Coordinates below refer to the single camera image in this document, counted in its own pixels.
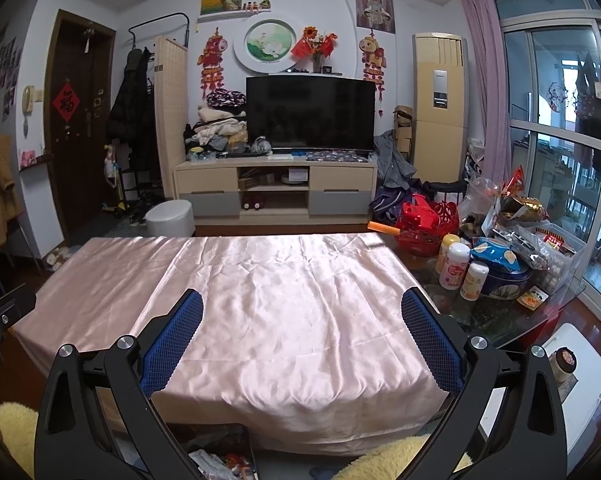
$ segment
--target orange handle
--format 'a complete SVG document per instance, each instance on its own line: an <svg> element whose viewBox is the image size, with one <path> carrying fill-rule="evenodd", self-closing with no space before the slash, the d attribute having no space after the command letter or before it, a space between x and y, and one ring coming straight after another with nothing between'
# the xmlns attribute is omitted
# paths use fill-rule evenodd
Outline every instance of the orange handle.
<svg viewBox="0 0 601 480"><path fill-rule="evenodd" d="M396 236L401 230L398 227L392 227L385 224L379 224L378 222L368 222L367 229L370 231L378 231L379 233L385 233L386 235Z"/></svg>

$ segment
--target round wall art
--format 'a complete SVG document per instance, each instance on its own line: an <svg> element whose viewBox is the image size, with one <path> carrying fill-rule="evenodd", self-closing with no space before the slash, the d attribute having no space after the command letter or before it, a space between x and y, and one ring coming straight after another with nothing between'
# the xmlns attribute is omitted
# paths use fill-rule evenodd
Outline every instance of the round wall art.
<svg viewBox="0 0 601 480"><path fill-rule="evenodd" d="M236 57L255 72L273 74L287 70L298 61L291 53L300 37L298 30L286 16L274 12L252 16L236 32Z"/></svg>

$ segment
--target plastic bottle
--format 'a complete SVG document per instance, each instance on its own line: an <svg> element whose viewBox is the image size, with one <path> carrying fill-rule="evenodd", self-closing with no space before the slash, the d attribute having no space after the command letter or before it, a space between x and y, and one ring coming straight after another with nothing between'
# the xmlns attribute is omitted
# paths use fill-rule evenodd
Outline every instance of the plastic bottle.
<svg viewBox="0 0 601 480"><path fill-rule="evenodd" d="M461 286L469 264L469 247L462 243L450 245L438 282L442 288L455 290Z"/></svg>
<svg viewBox="0 0 601 480"><path fill-rule="evenodd" d="M461 239L456 235L445 235L443 237L443 241L441 242L441 248L438 250L438 258L436 259L436 272L439 274L443 271L443 266L445 264L445 256L447 255L447 249L450 248L450 245L456 244L460 242Z"/></svg>
<svg viewBox="0 0 601 480"><path fill-rule="evenodd" d="M481 294L487 275L489 274L489 267L481 262L472 262L467 270L465 281L461 287L461 296L467 301L476 301Z"/></svg>

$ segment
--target pink satin tablecloth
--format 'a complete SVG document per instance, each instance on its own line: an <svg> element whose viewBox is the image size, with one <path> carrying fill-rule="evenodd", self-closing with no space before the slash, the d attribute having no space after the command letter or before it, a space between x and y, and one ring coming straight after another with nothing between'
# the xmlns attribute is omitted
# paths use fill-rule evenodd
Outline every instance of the pink satin tablecloth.
<svg viewBox="0 0 601 480"><path fill-rule="evenodd" d="M414 285L375 234L94 238L14 330L47 373L64 343L108 348L195 288L202 323L152 396L163 418L241 423L268 449L355 455L416 433L447 395L401 317Z"/></svg>

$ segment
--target red plastic basket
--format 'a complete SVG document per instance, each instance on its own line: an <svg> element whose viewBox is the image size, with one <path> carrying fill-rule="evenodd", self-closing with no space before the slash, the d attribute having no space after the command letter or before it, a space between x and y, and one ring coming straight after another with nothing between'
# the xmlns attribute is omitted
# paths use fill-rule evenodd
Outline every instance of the red plastic basket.
<svg viewBox="0 0 601 480"><path fill-rule="evenodd" d="M414 256L430 258L438 254L443 237L459 230L459 214L453 202L431 202L430 207L438 213L439 224L430 230L414 229L404 222L403 216L395 227L401 230L396 236L399 246Z"/></svg>

